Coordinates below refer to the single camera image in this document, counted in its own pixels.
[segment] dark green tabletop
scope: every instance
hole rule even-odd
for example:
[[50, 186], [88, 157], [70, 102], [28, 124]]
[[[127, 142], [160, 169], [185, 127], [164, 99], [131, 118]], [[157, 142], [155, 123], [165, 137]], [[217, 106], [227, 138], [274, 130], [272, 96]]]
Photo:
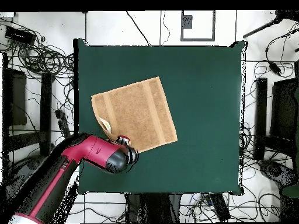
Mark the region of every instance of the dark green tabletop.
[[239, 191], [244, 45], [101, 47], [78, 40], [79, 132], [105, 137], [92, 95], [159, 76], [178, 136], [141, 153], [129, 173], [111, 175], [81, 164], [79, 193]]

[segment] cable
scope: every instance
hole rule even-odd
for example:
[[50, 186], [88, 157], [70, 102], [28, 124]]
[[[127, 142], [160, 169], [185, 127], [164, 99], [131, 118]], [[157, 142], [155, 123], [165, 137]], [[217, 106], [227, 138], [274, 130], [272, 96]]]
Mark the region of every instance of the cable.
[[[290, 75], [289, 75], [289, 76], [282, 76], [282, 75], [281, 75], [281, 69], [279, 68], [279, 66], [278, 66], [276, 63], [274, 63], [273, 61], [269, 61], [269, 58], [268, 58], [269, 47], [270, 47], [270, 45], [272, 45], [276, 40], [278, 40], [278, 39], [280, 39], [280, 38], [282, 38], [282, 37], [285, 37], [285, 36], [286, 36], [286, 37], [288, 37], [288, 36], [290, 37], [291, 34], [297, 32], [297, 31], [299, 31], [299, 29], [294, 29], [294, 30], [289, 31], [288, 33], [282, 35], [282, 36], [279, 36], [279, 37], [277, 37], [277, 38], [274, 38], [272, 41], [270, 41], [270, 43], [268, 44], [268, 46], [267, 46], [266, 49], [265, 49], [266, 59], [267, 59], [267, 62], [269, 63], [269, 68], [270, 68], [276, 75], [278, 75], [278, 76], [280, 76], [280, 77], [282, 77], [282, 78], [287, 78], [287, 77], [289, 77]], [[291, 67], [292, 67], [292, 73], [291, 73], [291, 75], [292, 75], [293, 72], [294, 72], [294, 67], [293, 67], [293, 65], [292, 65], [291, 63], [282, 63], [281, 66], [283, 66], [283, 67], [284, 67], [283, 64], [290, 64], [290, 65], [291, 65]]]
[[[126, 11], [127, 15], [129, 15], [129, 17], [131, 18], [131, 20], [133, 21], [133, 23], [135, 24], [136, 28], [139, 30], [139, 32], [142, 34], [142, 36], [145, 38], [144, 34], [142, 33], [142, 31], [139, 29], [139, 27], [137, 26], [135, 20], [132, 18], [132, 16]], [[147, 42], [147, 45], [150, 46], [147, 38], [145, 38], [146, 42]]]
[[[94, 209], [92, 209], [92, 208], [85, 208], [85, 210], [91, 210], [92, 212], [94, 212], [95, 214], [97, 214], [97, 215], [99, 215], [99, 216], [102, 216], [102, 217], [104, 217], [104, 218], [106, 218], [106, 220], [109, 220], [109, 221], [111, 221], [111, 222], [114, 222], [114, 223], [120, 223], [119, 221], [117, 221], [117, 219], [115, 218], [115, 217], [108, 217], [108, 216], [105, 216], [105, 215], [102, 215], [101, 213], [98, 213], [98, 212], [96, 212]], [[74, 212], [74, 213], [69, 213], [69, 215], [76, 215], [76, 214], [79, 214], [79, 213], [81, 213], [81, 212], [83, 212], [83, 211], [85, 211], [84, 209], [83, 210], [81, 210], [81, 211], [78, 211], [78, 212]]]
[[[164, 23], [165, 14], [166, 14], [166, 11], [164, 11], [164, 17], [163, 17], [163, 25], [164, 25], [164, 27], [166, 27], [166, 25], [165, 25], [165, 23]], [[171, 32], [169, 31], [168, 27], [166, 27], [166, 28], [167, 28], [167, 30], [168, 30], [168, 38], [167, 38], [167, 40], [166, 40], [166, 41], [164, 41], [164, 42], [162, 43], [162, 45], [163, 45], [165, 42], [167, 42], [167, 41], [168, 41], [168, 39], [169, 39], [169, 36], [171, 35]]]
[[36, 150], [39, 149], [39, 148], [40, 148], [40, 147], [37, 147], [36, 149], [32, 150], [32, 151], [27, 155], [27, 157], [29, 157], [30, 154], [31, 154], [32, 152], [36, 151]]
[[280, 198], [277, 196], [277, 195], [275, 195], [275, 194], [273, 194], [273, 193], [265, 193], [265, 194], [263, 194], [263, 195], [261, 195], [260, 197], [259, 197], [259, 201], [258, 201], [258, 205], [259, 205], [259, 212], [260, 212], [260, 216], [262, 217], [262, 219], [263, 219], [263, 221], [264, 222], [266, 222], [266, 220], [264, 219], [264, 214], [262, 213], [262, 207], [260, 207], [260, 200], [264, 197], [264, 196], [267, 196], [267, 195], [271, 195], [271, 196], [274, 196], [274, 197], [276, 197], [279, 201], [280, 201]]

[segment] tan towel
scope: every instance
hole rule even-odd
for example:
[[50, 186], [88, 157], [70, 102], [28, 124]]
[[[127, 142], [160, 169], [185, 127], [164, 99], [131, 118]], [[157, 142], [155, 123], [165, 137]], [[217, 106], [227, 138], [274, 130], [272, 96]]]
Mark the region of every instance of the tan towel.
[[91, 101], [96, 119], [110, 139], [126, 136], [139, 152], [178, 140], [159, 77], [95, 94]]

